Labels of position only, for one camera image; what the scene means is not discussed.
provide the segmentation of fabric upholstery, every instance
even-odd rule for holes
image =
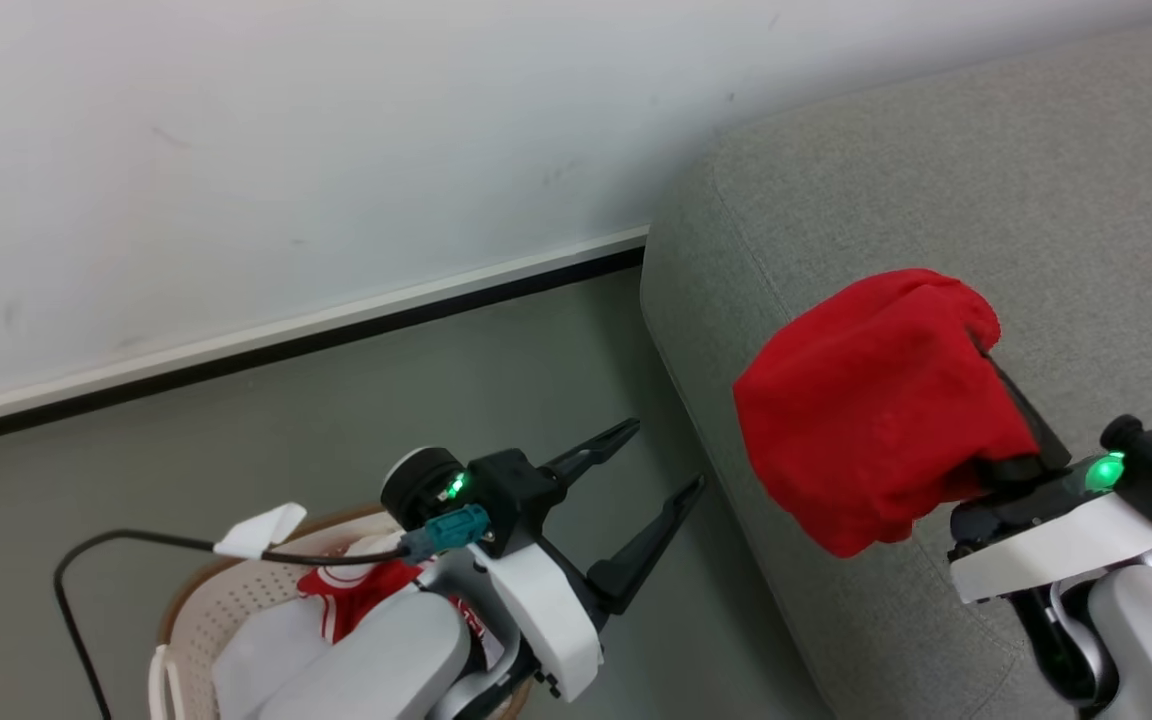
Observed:
[[[842,97],[734,132],[668,192],[643,309],[841,717],[1070,717],[1006,602],[948,583],[947,507],[838,560],[765,497],[732,382],[787,320],[885,270],[958,276],[1076,457],[1152,424],[1152,28]]]

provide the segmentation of black baseboard trim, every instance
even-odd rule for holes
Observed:
[[[120,384],[97,392],[86,393],[77,397],[51,402],[51,404],[32,407],[18,414],[3,415],[0,418],[0,437],[15,433],[24,429],[36,429],[38,425],[55,423],[65,418],[82,414],[91,414],[93,410],[101,410],[104,407],[119,406],[122,402],[138,400],[156,395],[160,392],[191,386],[191,384],[210,381],[219,377],[238,373],[242,370],[259,367],[288,361],[291,357],[309,355],[326,350],[326,348],[374,338],[381,333],[412,327],[422,323],[430,323],[439,318],[447,318],[448,314],[464,313],[467,310],[475,310],[477,306],[493,305],[495,302],[516,300],[535,295],[538,291],[553,290],[590,278],[597,278],[617,270],[635,268],[643,264],[643,249],[636,247],[634,250],[626,250],[605,258],[585,260],[567,268],[551,270],[548,273],[532,275],[530,278],[517,279],[517,281],[485,288],[485,290],[470,291],[467,295],[449,297],[430,302],[429,305],[412,306],[410,310],[402,310],[399,313],[385,314],[381,318],[372,318],[363,323],[346,325],[343,328],[334,328],[311,336],[296,338],[259,347],[256,350],[238,353],[220,359],[211,359],[207,363],[172,370],[152,378],[141,379],[141,381]]]

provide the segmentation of white wall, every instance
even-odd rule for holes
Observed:
[[[621,232],[726,128],[1144,18],[1152,0],[0,0],[0,393]]]

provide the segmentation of white clip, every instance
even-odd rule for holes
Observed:
[[[262,511],[255,518],[243,520],[242,523],[229,528],[225,538],[212,546],[212,552],[229,558],[260,560],[262,552],[268,550],[271,544],[285,541],[306,515],[305,507],[296,502],[288,502],[273,510]]]

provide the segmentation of baseboard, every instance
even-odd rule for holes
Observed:
[[[649,226],[0,393],[0,435],[630,268]]]

